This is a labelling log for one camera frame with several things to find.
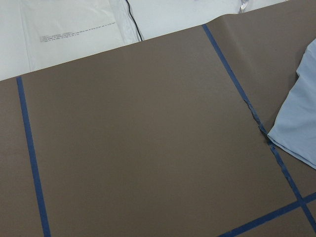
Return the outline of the light blue t-shirt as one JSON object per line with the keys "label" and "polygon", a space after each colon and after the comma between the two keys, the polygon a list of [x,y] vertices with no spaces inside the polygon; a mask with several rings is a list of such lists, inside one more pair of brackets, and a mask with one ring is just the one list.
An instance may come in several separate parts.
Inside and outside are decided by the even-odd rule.
{"label": "light blue t-shirt", "polygon": [[298,79],[288,93],[268,138],[312,168],[316,167],[316,41],[306,48]]}

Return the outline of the brown paper table cover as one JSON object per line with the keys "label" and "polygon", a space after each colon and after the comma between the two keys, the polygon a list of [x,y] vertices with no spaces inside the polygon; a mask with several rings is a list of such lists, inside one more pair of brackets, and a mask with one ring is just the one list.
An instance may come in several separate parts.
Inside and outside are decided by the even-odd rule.
{"label": "brown paper table cover", "polygon": [[3,80],[1,236],[315,236],[267,137],[315,37],[290,0]]}

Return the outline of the clear plastic bag with text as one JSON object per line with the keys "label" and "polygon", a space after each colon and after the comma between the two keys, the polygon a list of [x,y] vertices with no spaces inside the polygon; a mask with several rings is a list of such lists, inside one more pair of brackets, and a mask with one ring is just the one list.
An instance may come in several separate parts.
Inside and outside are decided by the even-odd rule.
{"label": "clear plastic bag with text", "polygon": [[137,42],[121,0],[21,0],[30,71]]}

